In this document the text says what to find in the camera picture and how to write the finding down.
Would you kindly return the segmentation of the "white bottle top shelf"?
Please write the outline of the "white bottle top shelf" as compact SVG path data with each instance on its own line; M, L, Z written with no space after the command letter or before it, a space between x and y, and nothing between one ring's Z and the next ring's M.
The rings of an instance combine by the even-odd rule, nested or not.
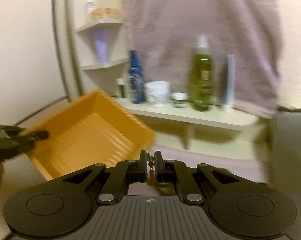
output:
M91 13L96 9L95 0L86 0L87 21L91 22Z

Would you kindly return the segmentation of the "mauve fleece blanket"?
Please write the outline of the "mauve fleece blanket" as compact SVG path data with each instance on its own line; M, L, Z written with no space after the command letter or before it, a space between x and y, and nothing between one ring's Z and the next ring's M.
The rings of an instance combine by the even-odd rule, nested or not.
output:
M147 81L220 104L234 57L235 109L265 127L278 106L282 38L276 0L122 0L128 45Z

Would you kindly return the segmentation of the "blue spray bottle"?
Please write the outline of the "blue spray bottle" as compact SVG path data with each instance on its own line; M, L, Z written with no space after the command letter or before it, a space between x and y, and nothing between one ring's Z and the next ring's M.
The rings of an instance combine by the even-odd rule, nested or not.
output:
M140 104L145 101L144 75L137 57L137 52L135 50L130 50L129 56L130 67L128 71L128 79L131 102L134 104Z

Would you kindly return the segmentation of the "beige box top shelf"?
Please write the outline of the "beige box top shelf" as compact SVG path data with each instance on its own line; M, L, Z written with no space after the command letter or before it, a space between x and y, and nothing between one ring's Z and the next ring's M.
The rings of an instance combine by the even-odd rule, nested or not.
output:
M103 19L113 19L113 18L120 18L121 13L119 9L115 8L98 8L91 12L91 19L97 20L100 18Z

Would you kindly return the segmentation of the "green oil spray bottle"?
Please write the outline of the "green oil spray bottle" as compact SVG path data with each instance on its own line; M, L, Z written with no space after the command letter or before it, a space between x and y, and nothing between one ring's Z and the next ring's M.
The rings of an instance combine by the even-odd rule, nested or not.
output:
M192 107L199 112L211 105L213 62L207 35L198 35L189 75L189 96Z

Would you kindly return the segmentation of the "orange plastic tray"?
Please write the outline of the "orange plastic tray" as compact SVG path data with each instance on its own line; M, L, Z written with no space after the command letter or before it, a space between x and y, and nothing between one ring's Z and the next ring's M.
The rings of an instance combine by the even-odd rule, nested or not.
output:
M46 130L27 153L47 179L52 180L95 163L114 167L138 159L150 148L155 133L101 89L82 96L44 121L22 131Z

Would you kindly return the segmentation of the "cream wooden shelf unit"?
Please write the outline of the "cream wooden shelf unit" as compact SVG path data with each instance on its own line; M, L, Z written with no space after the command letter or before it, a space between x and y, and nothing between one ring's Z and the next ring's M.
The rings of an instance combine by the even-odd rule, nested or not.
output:
M126 78L128 53L125 30L120 18L87 21L86 0L72 0L72 24L78 68L84 92L101 88L118 95L116 79ZM109 61L100 63L94 43L94 30L107 31ZM155 144L178 150L239 159L257 159L267 151L262 140L264 125L254 115L238 110L224 112L213 106L207 112L191 107L175 108L170 103L154 108L133 104L128 98L116 102L145 122L155 131Z

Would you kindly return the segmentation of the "small black white stick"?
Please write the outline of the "small black white stick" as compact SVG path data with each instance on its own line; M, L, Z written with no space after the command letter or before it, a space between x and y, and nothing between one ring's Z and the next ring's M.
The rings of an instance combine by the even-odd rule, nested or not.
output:
M118 78L116 80L116 83L119 87L121 98L125 98L126 94L125 94L125 81L124 81L124 79L123 78Z

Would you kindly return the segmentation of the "lilac cosmetic tube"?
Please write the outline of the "lilac cosmetic tube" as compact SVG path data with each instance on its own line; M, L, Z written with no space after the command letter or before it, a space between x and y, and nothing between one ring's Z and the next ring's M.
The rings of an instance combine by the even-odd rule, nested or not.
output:
M97 59L100 63L109 61L107 50L107 31L105 28L94 30L94 43L97 52Z

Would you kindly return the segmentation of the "small green lid jar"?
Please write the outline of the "small green lid jar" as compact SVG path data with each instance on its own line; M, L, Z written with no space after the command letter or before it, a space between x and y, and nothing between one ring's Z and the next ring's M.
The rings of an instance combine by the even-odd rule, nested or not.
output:
M170 95L171 104L175 108L187 107L188 95L182 92L174 92Z

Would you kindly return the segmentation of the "white cream jar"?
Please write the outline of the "white cream jar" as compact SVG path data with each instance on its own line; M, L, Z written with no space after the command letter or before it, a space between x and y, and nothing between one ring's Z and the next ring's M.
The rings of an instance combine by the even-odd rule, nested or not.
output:
M170 83L167 81L152 81L144 84L146 104L150 107L163 107L168 104Z

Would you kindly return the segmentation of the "blue white tube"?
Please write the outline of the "blue white tube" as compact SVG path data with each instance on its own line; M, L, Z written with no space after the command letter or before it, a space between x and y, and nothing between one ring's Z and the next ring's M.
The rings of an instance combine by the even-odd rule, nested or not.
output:
M233 54L228 54L226 67L225 67L224 94L222 97L222 109L225 112L230 112L233 109L234 84L235 84L235 58Z

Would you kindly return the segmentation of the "grey cushion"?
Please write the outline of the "grey cushion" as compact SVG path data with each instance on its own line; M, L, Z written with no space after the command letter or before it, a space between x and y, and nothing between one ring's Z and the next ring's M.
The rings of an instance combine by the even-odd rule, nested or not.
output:
M269 127L272 183L280 191L301 193L301 109L280 109Z

